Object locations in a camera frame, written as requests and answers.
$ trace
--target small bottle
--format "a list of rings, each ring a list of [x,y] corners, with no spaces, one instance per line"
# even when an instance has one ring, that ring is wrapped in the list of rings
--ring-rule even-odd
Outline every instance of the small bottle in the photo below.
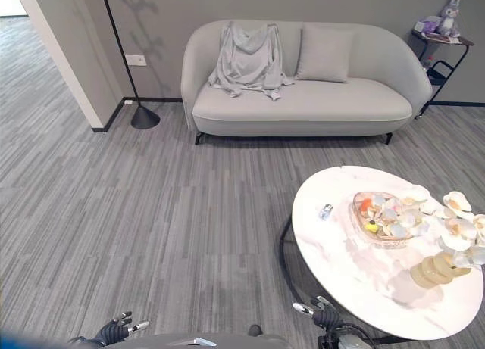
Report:
[[[431,67],[431,64],[433,63],[433,57],[430,56],[428,59],[426,59],[426,61],[423,63],[423,70],[424,71],[427,71],[430,67]]]

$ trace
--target gray sofa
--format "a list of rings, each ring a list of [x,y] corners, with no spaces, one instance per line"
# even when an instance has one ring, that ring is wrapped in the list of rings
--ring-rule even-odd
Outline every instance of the gray sofa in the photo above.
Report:
[[[431,96],[431,85],[412,50],[396,35],[375,26],[315,23],[353,30],[349,82],[296,80],[272,101],[260,92],[231,98],[208,86],[219,55],[222,27],[208,23],[190,37],[183,58],[181,92],[190,130],[218,136],[374,136],[410,121]],[[283,46],[283,69],[294,76],[300,22],[236,20],[246,30],[275,22]]]

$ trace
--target gray wall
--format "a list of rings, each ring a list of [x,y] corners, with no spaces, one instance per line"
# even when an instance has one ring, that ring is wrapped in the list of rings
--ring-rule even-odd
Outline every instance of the gray wall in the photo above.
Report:
[[[125,94],[84,0],[37,0],[58,44],[104,126]]]
[[[226,18],[369,23],[408,39],[421,17],[436,14],[447,0],[110,0],[127,54],[143,53],[148,67],[132,67],[140,95],[180,96],[183,51],[190,34],[204,23]],[[101,0],[86,0],[96,30],[125,95],[132,95],[120,65]],[[485,102],[485,0],[463,0],[462,33],[474,41],[441,100]],[[438,51],[451,61],[458,47]]]

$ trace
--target gray throw pillow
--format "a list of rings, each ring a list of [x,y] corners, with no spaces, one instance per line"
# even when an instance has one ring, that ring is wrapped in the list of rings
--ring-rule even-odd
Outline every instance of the gray throw pillow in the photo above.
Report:
[[[347,83],[353,32],[304,24],[295,79]]]

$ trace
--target baseboard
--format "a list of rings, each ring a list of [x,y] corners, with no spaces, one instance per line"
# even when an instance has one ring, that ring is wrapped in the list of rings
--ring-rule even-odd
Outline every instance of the baseboard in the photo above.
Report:
[[[177,103],[181,102],[182,98],[167,98],[167,97],[124,97],[125,99],[131,99],[132,101],[158,101],[161,103]]]
[[[111,127],[111,124],[113,124],[114,119],[116,116],[120,113],[121,108],[124,106],[124,102],[126,100],[132,100],[132,101],[157,101],[161,103],[173,103],[173,102],[181,102],[182,98],[165,98],[165,97],[123,97],[118,103],[118,106],[114,110],[113,114],[109,118],[108,123],[106,123],[106,126],[102,128],[91,128],[94,133],[106,133],[109,130],[109,127]]]
[[[127,99],[128,99],[127,97],[123,97],[121,99],[120,103],[118,103],[118,105],[116,106],[116,109],[114,110],[113,114],[109,118],[108,123],[106,123],[106,126],[104,126],[102,128],[91,128],[92,131],[94,133],[105,133],[105,132],[107,132],[109,130],[109,127],[111,127],[111,124],[113,124],[113,121],[116,118],[116,116],[120,113],[121,108],[124,106],[124,101],[126,101]]]
[[[485,107],[485,103],[477,101],[432,101],[429,105],[452,105],[456,107]]]
[[[18,17],[29,17],[28,14],[12,14],[0,16],[0,18],[18,18]]]

